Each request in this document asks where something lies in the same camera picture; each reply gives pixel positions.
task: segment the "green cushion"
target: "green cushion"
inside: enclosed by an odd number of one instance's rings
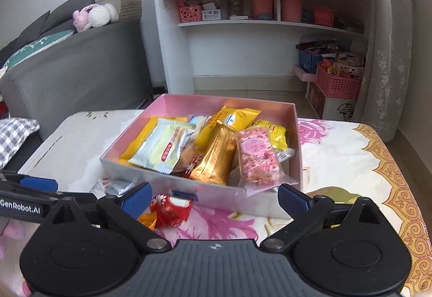
[[[51,35],[47,35],[41,39],[37,39],[30,44],[25,45],[20,48],[17,52],[15,52],[9,59],[5,62],[4,67],[7,67],[7,70],[16,66],[18,63],[21,63],[25,59],[43,51],[47,48],[71,37],[75,33],[74,30],[64,30],[58,33],[54,33]]]

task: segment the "plush toy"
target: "plush toy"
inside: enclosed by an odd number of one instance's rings
[[[118,12],[111,4],[92,4],[73,13],[73,25],[79,33],[90,28],[118,22]]]

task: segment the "floor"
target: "floor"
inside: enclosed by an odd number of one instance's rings
[[[243,97],[258,100],[291,102],[295,104],[300,118],[316,118],[314,110],[305,99],[304,92],[263,90],[201,90],[198,95]],[[395,139],[386,143],[387,148],[399,166],[414,198],[423,214],[428,231],[432,232],[432,176],[405,137],[397,131]]]

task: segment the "metal bolt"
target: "metal bolt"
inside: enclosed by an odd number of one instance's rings
[[[153,250],[161,250],[162,248],[166,247],[167,242],[164,239],[149,239],[147,241],[147,246],[150,247]]]
[[[270,250],[280,250],[285,246],[285,242],[280,239],[268,239],[264,241],[264,246]]]

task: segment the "floral tablecloth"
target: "floral tablecloth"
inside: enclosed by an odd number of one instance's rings
[[[21,169],[21,173],[56,179],[63,191],[90,191],[105,176],[99,157],[140,114],[137,110],[90,112],[66,119]],[[299,119],[306,192],[336,202],[372,198],[407,245],[413,268],[405,296],[430,288],[432,250],[425,223],[391,154],[367,125]],[[177,239],[253,238],[258,244],[289,223],[194,206],[189,220],[159,233]],[[26,238],[8,242],[0,262],[0,295],[24,296],[19,254],[36,229],[25,223]]]

